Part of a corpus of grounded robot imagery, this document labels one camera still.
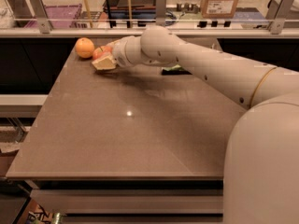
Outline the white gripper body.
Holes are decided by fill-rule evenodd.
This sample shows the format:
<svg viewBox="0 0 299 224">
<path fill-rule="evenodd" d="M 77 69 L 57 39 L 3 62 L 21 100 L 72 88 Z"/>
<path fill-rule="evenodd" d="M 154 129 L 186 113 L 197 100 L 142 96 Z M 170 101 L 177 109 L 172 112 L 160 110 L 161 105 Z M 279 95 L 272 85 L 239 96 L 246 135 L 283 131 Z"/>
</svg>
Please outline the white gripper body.
<svg viewBox="0 0 299 224">
<path fill-rule="evenodd" d="M 117 40 L 112 49 L 112 56 L 120 67 L 131 67 L 136 65 L 136 45 L 134 36 L 126 36 Z"/>
</svg>

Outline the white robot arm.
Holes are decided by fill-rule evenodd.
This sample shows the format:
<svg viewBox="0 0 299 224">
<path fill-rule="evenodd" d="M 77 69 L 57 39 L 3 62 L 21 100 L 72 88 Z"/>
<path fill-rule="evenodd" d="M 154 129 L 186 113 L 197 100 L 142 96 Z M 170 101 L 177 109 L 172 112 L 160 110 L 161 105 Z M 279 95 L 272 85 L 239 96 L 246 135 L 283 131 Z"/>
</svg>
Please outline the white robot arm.
<svg viewBox="0 0 299 224">
<path fill-rule="evenodd" d="M 178 80 L 139 79 L 138 137 L 179 156 L 195 173 L 203 145 L 231 127 L 222 150 L 225 224 L 299 224 L 299 77 L 296 72 L 189 43 L 154 26 L 101 48 L 98 72 L 180 65 L 221 94 L 213 101 Z"/>
</svg>

